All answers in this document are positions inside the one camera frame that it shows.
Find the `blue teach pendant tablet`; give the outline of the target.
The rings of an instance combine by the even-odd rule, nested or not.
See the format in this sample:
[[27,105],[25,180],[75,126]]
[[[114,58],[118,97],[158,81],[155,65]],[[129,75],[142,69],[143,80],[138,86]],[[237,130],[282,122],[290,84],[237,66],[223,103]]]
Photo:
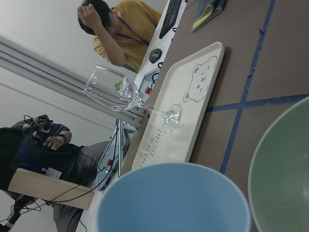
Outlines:
[[134,83],[138,88],[138,93],[141,99],[145,102],[151,95],[158,75],[160,73],[160,68],[155,68],[151,71],[139,71]]

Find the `aluminium frame post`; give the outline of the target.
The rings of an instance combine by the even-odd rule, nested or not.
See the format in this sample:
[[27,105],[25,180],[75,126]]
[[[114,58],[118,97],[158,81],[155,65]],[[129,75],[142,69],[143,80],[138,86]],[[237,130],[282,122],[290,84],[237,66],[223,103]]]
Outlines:
[[127,122],[133,127],[140,127],[142,120],[148,116],[145,110],[138,108],[114,112],[99,105],[83,94],[86,84],[85,77],[3,36],[0,37],[0,66],[102,113]]

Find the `person in dark shirt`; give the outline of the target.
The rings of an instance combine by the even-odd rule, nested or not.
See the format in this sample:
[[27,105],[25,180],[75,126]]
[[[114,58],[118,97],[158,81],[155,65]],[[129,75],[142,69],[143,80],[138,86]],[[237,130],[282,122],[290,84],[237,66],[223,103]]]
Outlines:
[[0,189],[17,200],[22,195],[8,190],[17,168],[22,168],[61,180],[92,186],[97,176],[98,162],[108,146],[100,142],[90,146],[72,144],[70,129],[52,123],[45,141],[37,141],[33,133],[41,129],[35,125],[23,130],[23,122],[0,130]]

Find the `person in yellow shirt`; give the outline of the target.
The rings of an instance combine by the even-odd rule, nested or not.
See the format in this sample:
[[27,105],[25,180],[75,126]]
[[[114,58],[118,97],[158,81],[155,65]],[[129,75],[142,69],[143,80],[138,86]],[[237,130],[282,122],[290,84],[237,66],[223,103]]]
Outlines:
[[141,0],[124,0],[112,8],[103,0],[84,0],[77,15],[81,29],[93,35],[99,56],[137,73],[162,13]]

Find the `black keyboard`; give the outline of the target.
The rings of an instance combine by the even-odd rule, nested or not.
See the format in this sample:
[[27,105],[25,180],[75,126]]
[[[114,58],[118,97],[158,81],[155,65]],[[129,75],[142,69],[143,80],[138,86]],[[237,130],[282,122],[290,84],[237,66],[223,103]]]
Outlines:
[[170,0],[164,21],[159,34],[159,39],[162,39],[175,25],[178,16],[181,0]]

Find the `grey folded cloth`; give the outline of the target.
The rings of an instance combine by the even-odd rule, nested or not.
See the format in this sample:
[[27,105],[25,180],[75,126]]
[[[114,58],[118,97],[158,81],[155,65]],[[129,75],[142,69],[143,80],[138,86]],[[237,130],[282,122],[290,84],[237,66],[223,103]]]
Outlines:
[[224,10],[226,2],[226,0],[198,0],[192,21],[192,32],[197,32],[219,15]]

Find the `white bear serving tray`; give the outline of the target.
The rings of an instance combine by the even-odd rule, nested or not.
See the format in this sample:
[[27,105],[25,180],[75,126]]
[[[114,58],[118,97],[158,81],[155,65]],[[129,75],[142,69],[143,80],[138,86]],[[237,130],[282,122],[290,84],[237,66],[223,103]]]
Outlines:
[[166,134],[162,130],[162,118],[150,117],[132,170],[158,163],[189,161],[224,53],[223,44],[214,42],[172,65],[155,106],[167,110],[179,104],[181,120],[173,132]]

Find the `black computer mouse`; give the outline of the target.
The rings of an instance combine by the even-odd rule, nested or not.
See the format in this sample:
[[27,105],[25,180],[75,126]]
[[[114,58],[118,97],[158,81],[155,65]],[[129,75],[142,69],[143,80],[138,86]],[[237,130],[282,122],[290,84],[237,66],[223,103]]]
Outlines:
[[149,61],[154,64],[156,63],[162,55],[162,50],[160,48],[153,49],[149,54]]

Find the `mint green bowl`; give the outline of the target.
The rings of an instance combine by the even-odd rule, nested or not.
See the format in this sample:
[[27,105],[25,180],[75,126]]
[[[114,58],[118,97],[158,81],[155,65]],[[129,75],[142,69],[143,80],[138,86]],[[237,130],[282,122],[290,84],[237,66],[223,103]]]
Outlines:
[[285,111],[259,142],[248,194],[260,232],[309,230],[309,100]]

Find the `light blue plastic cup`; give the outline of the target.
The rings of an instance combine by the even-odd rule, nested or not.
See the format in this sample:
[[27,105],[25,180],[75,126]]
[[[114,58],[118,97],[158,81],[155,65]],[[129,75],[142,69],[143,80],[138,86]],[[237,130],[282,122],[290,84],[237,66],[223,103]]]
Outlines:
[[100,232],[249,232],[241,190],[225,175],[192,163],[164,163],[129,172],[104,193]]

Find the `clear wine glass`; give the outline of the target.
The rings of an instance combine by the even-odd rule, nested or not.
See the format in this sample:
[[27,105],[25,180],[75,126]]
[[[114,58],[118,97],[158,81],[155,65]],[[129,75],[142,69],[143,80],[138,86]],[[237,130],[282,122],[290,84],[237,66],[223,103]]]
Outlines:
[[129,77],[108,67],[97,65],[93,69],[83,93],[112,111],[122,112],[133,108],[152,111],[163,118],[162,129],[166,134],[173,132],[181,120],[182,107],[179,104],[165,111],[147,104]]

